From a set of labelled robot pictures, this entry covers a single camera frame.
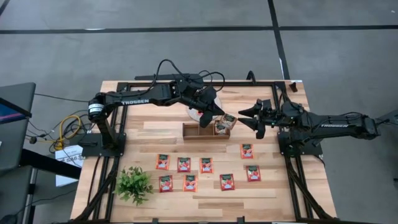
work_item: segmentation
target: potted plant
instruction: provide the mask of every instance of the potted plant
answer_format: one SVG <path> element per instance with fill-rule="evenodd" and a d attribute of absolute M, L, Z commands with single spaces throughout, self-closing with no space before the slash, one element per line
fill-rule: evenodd
<path fill-rule="evenodd" d="M 147 201 L 144 198 L 146 193 L 153 194 L 154 187 L 149 184 L 150 175 L 143 172 L 141 167 L 130 167 L 128 170 L 123 169 L 121 175 L 117 178 L 116 189 L 113 192 L 118 196 L 124 194 L 120 199 L 125 201 L 133 197 L 133 203 L 136 205 Z"/>

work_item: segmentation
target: laptop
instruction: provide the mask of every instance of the laptop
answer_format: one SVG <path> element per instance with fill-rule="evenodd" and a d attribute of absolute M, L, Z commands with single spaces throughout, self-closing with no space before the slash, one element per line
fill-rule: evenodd
<path fill-rule="evenodd" d="M 32 114 L 19 106 L 0 98 L 0 124 L 31 118 Z"/>

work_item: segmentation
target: wooden box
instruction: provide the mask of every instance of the wooden box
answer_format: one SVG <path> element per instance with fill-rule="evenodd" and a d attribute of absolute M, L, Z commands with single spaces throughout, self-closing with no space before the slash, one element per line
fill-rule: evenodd
<path fill-rule="evenodd" d="M 184 140 L 200 140 L 200 139 L 229 139 L 231 132 L 226 130 L 226 134 L 216 135 L 214 123 L 210 123 L 207 127 L 201 128 L 198 123 L 182 123 L 182 137 Z"/>

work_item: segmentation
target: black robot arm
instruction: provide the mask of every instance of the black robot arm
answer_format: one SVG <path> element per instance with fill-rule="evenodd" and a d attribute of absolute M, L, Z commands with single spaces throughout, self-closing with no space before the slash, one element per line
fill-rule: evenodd
<path fill-rule="evenodd" d="M 251 118 L 239 118 L 240 122 L 257 131 L 256 137 L 262 139 L 265 126 L 289 128 L 291 139 L 305 142 L 311 139 L 351 136 L 360 139 L 374 139 L 379 136 L 375 120 L 360 113 L 341 115 L 316 115 L 308 112 L 300 104 L 286 101 L 273 110 L 270 100 L 257 100 L 257 103 L 239 114 Z"/>
<path fill-rule="evenodd" d="M 210 85 L 204 87 L 201 76 L 180 77 L 168 83 L 154 85 L 148 90 L 98 93 L 88 103 L 88 118 L 97 124 L 102 135 L 103 147 L 113 149 L 118 145 L 115 131 L 107 117 L 118 106 L 132 106 L 152 103 L 156 106 L 171 106 L 182 103 L 189 108 L 203 112 L 200 126 L 206 127 L 215 115 L 223 115 L 214 99 L 216 90 Z"/>

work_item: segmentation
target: wooden tabletop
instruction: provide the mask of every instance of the wooden tabletop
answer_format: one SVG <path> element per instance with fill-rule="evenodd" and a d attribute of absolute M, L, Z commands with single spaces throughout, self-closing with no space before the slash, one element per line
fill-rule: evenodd
<path fill-rule="evenodd" d="M 118 82 L 121 81 L 104 81 L 101 91 L 116 91 Z M 303 83 L 297 83 L 297 88 L 296 93 L 287 90 L 289 98 L 309 110 Z M 272 99 L 272 92 L 266 86 L 226 86 L 218 96 L 226 113 L 239 116 L 239 110 L 252 107 L 258 98 Z M 228 140 L 184 141 L 182 123 L 190 121 L 187 107 L 179 103 L 170 107 L 137 105 L 128 108 L 127 142 L 119 169 L 141 166 L 152 175 L 155 193 L 139 207 L 133 205 L 132 200 L 125 202 L 115 197 L 111 222 L 149 222 L 152 218 L 159 218 L 160 222 L 225 222 L 236 221 L 241 216 L 248 222 L 295 220 L 285 161 L 277 143 L 277 128 L 266 127 L 264 139 L 256 139 L 254 131 L 237 122 Z M 254 159 L 241 159 L 239 145 L 245 143 L 254 145 Z M 157 154 L 170 155 L 169 170 L 155 169 Z M 182 192 L 184 173 L 177 172 L 178 157 L 192 158 L 191 174 L 198 175 L 197 192 Z M 213 158 L 214 174 L 200 174 L 201 157 Z M 309 191 L 326 212 L 335 216 L 323 164 L 313 156 L 302 156 L 302 160 Z M 102 161 L 96 173 L 93 195 L 98 188 Z M 84 161 L 71 218 L 77 217 L 86 207 L 95 162 L 95 157 Z M 259 165 L 261 182 L 247 181 L 245 165 Z M 231 173 L 236 189 L 222 192 L 220 174 Z M 173 175 L 173 192 L 159 193 L 161 175 Z M 305 217 L 302 194 L 299 189 L 297 192 L 301 214 Z M 105 194 L 100 218 L 104 217 L 107 198 Z"/>

